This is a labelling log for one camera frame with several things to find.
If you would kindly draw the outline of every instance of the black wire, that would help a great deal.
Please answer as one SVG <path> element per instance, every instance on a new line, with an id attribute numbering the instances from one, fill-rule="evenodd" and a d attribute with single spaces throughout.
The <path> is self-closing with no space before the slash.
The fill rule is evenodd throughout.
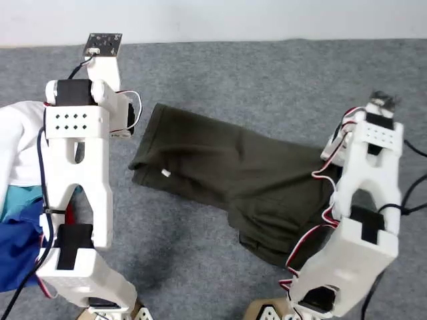
<path id="1" fill-rule="evenodd" d="M 43 194 L 43 210 L 44 210 L 46 208 L 45 205 L 48 205 L 48 200 L 47 200 L 46 184 L 45 184 L 45 168 L 43 165 L 43 156 L 41 154 L 41 136 L 42 136 L 43 132 L 44 132 L 44 128 L 41 128 L 39 131 L 39 135 L 37 136 L 37 154 L 39 156 L 41 190 L 42 190 L 42 194 Z M 32 270 L 30 270 L 30 272 L 28 272 L 28 274 L 25 276 L 25 278 L 19 284 L 18 288 L 16 289 L 15 293 L 12 296 L 12 299 L 10 300 L 9 304 L 7 305 L 4 314 L 1 316 L 1 320 L 6 320 L 6 318 L 9 316 L 9 314 L 10 314 L 13 306 L 15 305 L 16 300 L 18 299 L 19 295 L 21 294 L 22 289 L 24 288 L 25 284 L 27 283 L 29 278 L 31 278 L 35 274 L 35 272 L 38 270 L 38 268 L 40 268 L 40 266 L 43 264 L 43 262 L 45 262 L 47 255 L 49 254 L 50 249 L 52 248 L 52 244 L 53 244 L 52 217 L 49 214 L 46 214 L 46 218 L 47 218 L 47 224 L 49 226 L 50 238 L 46 244 L 45 251 L 43 252 L 40 260 L 38 260 L 38 262 L 34 265 Z"/>
<path id="2" fill-rule="evenodd" d="M 413 182 L 413 184 L 411 184 L 411 186 L 409 187 L 409 189 L 407 190 L 407 192 L 403 196 L 403 200 L 402 200 L 402 206 L 403 207 L 406 207 L 406 204 L 408 203 L 408 200 L 409 200 L 409 196 L 411 196 L 411 194 L 414 191 L 414 189 L 416 188 L 416 186 L 425 180 L 427 180 L 427 174 L 422 175 L 417 180 L 415 180 L 415 182 Z"/>
<path id="3" fill-rule="evenodd" d="M 74 76 L 77 74 L 77 72 L 79 72 L 79 70 L 81 69 L 81 67 L 84 66 L 84 65 L 86 65 L 86 64 L 88 64 L 89 61 L 91 61 L 95 56 L 96 56 L 96 54 L 91 55 L 91 57 L 88 60 L 82 61 L 76 68 L 74 68 L 74 70 L 68 76 L 68 80 L 74 78 Z"/>
<path id="4" fill-rule="evenodd" d="M 374 284 L 371 287 L 371 290 L 369 290 L 368 295 L 366 296 L 365 302 L 363 302 L 363 306 L 362 306 L 362 314 L 361 314 L 361 320 L 365 320 L 365 315 L 366 315 L 366 310 L 369 306 L 369 302 L 371 301 L 372 296 L 375 293 L 376 288 L 378 287 L 378 284 L 380 283 L 382 276 L 384 275 L 384 272 L 386 272 L 385 270 L 383 272 L 381 272 L 377 278 L 374 281 Z"/>
<path id="5" fill-rule="evenodd" d="M 415 152 L 415 153 L 417 153 L 417 154 L 419 154 L 419 155 L 421 155 L 422 157 L 426 157 L 427 158 L 427 153 L 425 153 L 425 152 L 422 152 L 422 151 L 420 151 L 420 150 L 418 150 L 417 148 L 415 148 L 414 146 L 413 146 L 413 144 L 411 144 L 411 142 L 409 142 L 408 140 L 403 140 L 403 142 L 405 143 L 405 145 L 408 147 L 408 148 L 410 148 L 411 150 L 413 150 L 413 152 Z"/>
<path id="6" fill-rule="evenodd" d="M 98 317 L 101 317 L 102 319 L 109 320 L 107 317 L 103 316 L 102 314 L 100 314 L 100 313 L 98 313 L 98 312 L 95 312 L 95 314 L 96 314 Z"/>

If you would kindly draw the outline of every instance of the wooden base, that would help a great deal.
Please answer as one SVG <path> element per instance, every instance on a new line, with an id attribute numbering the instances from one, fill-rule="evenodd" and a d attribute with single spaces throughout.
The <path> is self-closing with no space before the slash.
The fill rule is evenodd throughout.
<path id="1" fill-rule="evenodd" d="M 260 299 L 253 301 L 248 309 L 246 309 L 246 313 L 244 316 L 244 320 L 258 320 L 260 318 L 263 306 L 272 305 L 276 310 L 276 313 L 280 317 L 279 319 L 283 319 L 284 315 L 292 313 L 288 309 L 288 302 L 286 298 L 276 298 L 276 299 Z"/>

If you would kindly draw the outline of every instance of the blue cloth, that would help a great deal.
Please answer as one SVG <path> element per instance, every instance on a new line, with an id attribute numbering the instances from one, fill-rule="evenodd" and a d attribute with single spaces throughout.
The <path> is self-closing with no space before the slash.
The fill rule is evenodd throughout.
<path id="1" fill-rule="evenodd" d="M 39 199 L 0 223 L 0 292 L 16 289 L 34 267 L 40 249 L 42 204 Z M 26 286 L 36 284 L 34 275 Z"/>
<path id="2" fill-rule="evenodd" d="M 18 187 L 10 185 L 7 188 L 3 211 L 0 215 L 0 222 L 8 217 L 19 214 L 24 208 L 41 198 L 41 186 Z"/>

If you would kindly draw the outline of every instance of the gray carpet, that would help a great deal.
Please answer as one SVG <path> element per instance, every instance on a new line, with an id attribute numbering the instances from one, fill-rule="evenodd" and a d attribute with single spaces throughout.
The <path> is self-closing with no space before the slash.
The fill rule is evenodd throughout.
<path id="1" fill-rule="evenodd" d="M 82 47 L 0 50 L 0 105 L 44 100 L 45 84 L 79 62 Z M 396 118 L 427 150 L 427 41 L 304 41 L 124 45 L 124 89 L 138 90 L 143 119 L 130 141 L 111 142 L 112 248 L 103 253 L 139 292 L 155 319 L 241 319 L 248 303 L 278 297 L 284 271 L 238 244 L 226 214 L 131 183 L 127 164 L 157 102 L 243 125 L 269 137 L 323 146 L 342 113 L 371 90 L 402 98 Z M 427 170 L 405 150 L 400 184 Z M 427 187 L 411 205 L 426 201 Z M 82 204 L 81 220 L 85 217 Z M 427 212 L 402 219 L 400 256 L 389 268 L 367 319 L 419 319 L 427 313 Z M 12 292 L 0 294 L 0 313 Z M 357 319 L 360 306 L 345 319 Z M 74 319 L 78 308 L 25 289 L 10 319 Z"/>

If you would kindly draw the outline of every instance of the teal cloth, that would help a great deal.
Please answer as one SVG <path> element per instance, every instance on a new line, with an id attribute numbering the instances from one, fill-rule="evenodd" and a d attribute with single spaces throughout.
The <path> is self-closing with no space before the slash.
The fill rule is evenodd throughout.
<path id="1" fill-rule="evenodd" d="M 18 187 L 10 185 L 7 188 L 3 211 L 0 215 L 0 222 L 5 219 L 12 219 L 18 215 L 24 208 L 36 202 L 41 198 L 41 186 Z"/>

